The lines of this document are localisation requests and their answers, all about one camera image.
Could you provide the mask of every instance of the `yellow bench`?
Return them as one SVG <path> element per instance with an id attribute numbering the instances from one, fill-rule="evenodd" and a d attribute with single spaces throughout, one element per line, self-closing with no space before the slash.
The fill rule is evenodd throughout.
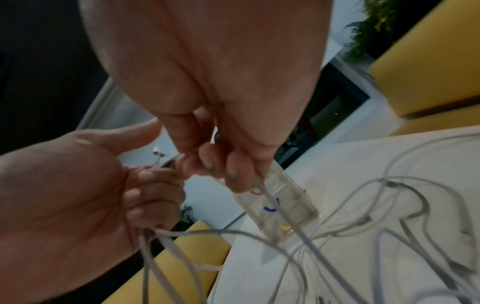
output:
<path id="1" fill-rule="evenodd" d="M 204 229 L 210 228 L 204 222 L 197 221 L 188 231 Z M 177 238 L 175 244 L 192 261 L 210 265 L 222 265 L 231 248 L 230 244 L 219 235 L 183 236 Z M 155 257 L 155 262 L 186 304 L 200 304 L 194 280 L 181 261 L 164 250 Z M 137 272 L 103 304 L 141 304 L 143 273 L 143 269 Z M 208 293 L 217 272 L 198 270 L 197 274 L 204 288 L 203 291 Z M 174 304 L 152 274 L 149 276 L 148 288 L 150 304 Z"/>

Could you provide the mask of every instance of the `dark wall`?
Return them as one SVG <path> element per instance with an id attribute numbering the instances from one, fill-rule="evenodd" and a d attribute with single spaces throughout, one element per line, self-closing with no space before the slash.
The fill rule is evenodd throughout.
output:
<path id="1" fill-rule="evenodd" d="M 75 0 L 0 0 L 0 154 L 74 130 L 106 79 Z"/>

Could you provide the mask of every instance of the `white table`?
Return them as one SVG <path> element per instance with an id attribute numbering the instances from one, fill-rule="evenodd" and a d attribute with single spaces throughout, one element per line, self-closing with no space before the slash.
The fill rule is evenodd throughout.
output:
<path id="1" fill-rule="evenodd" d="M 313 147 L 286 171 L 312 196 L 313 202 L 321 214 L 329 214 L 351 191 L 361 183 L 381 177 L 388 162 L 401 152 L 419 143 L 463 133 L 480 132 L 480 127 L 443 130 L 406 136 L 338 144 L 331 147 Z M 475 218 L 480 215 L 480 138 L 450 140 L 424 147 L 402 159 L 391 171 L 393 175 L 410 175 L 433 179 L 454 187 L 465 198 L 471 214 L 476 236 L 480 235 L 480 225 Z M 427 186 L 417 181 L 405 181 L 417 187 L 430 201 L 432 212 L 429 231 L 435 240 L 450 252 L 458 236 L 458 220 L 455 205 L 445 191 Z M 369 186 L 354 197 L 346 211 L 337 218 L 355 214 L 349 212 L 365 204 L 376 193 L 378 185 Z M 397 190 L 386 189 L 383 197 L 393 196 Z M 385 211 L 387 203 L 372 214 L 375 221 Z M 419 209 L 420 201 L 409 191 L 402 191 L 398 203 L 381 225 L 388 226 L 403 235 L 398 217 Z M 344 222 L 335 217 L 331 223 Z M 410 228 L 429 253 L 433 253 L 420 233 L 421 221 L 412 221 Z M 247 218 L 241 229 L 260 235 L 255 224 Z M 340 273 L 368 300 L 372 299 L 370 284 L 370 252 L 375 229 L 355 237 L 333 238 L 322 253 L 340 271 Z M 430 268 L 407 248 L 386 237 L 382 245 L 382 266 L 384 286 L 387 288 L 390 302 L 403 302 L 413 291 L 427 286 L 444 287 Z M 269 299 L 286 259 L 263 245 L 244 237 L 237 237 L 225 261 L 217 284 L 210 294 L 213 304 L 264 304 Z M 307 275 L 313 273 L 311 267 Z M 312 288 L 317 289 L 315 280 L 310 280 Z M 296 290 L 297 280 L 287 271 L 280 294 L 286 290 Z M 341 290 L 335 283 L 335 290 Z M 344 302 L 352 300 L 342 293 Z M 445 302 L 458 303 L 455 299 Z"/>

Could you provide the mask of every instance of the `hand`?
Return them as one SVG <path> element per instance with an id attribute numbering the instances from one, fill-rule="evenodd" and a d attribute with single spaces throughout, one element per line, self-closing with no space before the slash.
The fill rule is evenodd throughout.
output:
<path id="1" fill-rule="evenodd" d="M 107 72 L 156 115 L 186 176 L 265 177 L 317 83 L 331 0 L 81 0 Z M 214 126 L 221 140 L 208 142 Z"/>
<path id="2" fill-rule="evenodd" d="M 135 253 L 136 228 L 176 224 L 177 173 L 117 161 L 160 129 L 77 131 L 0 157 L 0 302 L 73 290 Z"/>

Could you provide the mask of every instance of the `yellow cushion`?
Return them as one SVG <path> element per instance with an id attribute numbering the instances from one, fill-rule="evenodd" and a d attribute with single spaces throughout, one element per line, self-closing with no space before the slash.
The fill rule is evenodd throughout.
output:
<path id="1" fill-rule="evenodd" d="M 188 231 L 204 229 L 210 228 L 204 222 L 197 221 Z M 183 236 L 177 238 L 175 244 L 177 244 L 192 261 L 210 265 L 222 265 L 231 247 L 230 244 L 219 235 Z M 183 297 L 186 304 L 200 304 L 200 297 L 194 280 L 181 261 L 173 257 L 167 250 L 164 250 L 155 257 L 155 262 L 164 272 L 173 287 Z M 143 269 L 137 272 L 103 303 L 141 304 L 143 273 Z M 217 276 L 217 272 L 198 270 L 197 274 L 204 288 L 203 291 L 208 293 Z M 156 281 L 153 274 L 149 276 L 148 288 L 150 304 L 174 304 L 164 292 L 161 285 Z"/>
<path id="2" fill-rule="evenodd" d="M 390 136 L 480 125 L 480 105 L 407 121 Z"/>
<path id="3" fill-rule="evenodd" d="M 479 30 L 479 0 L 445 0 L 371 66 L 397 115 L 480 95 Z"/>

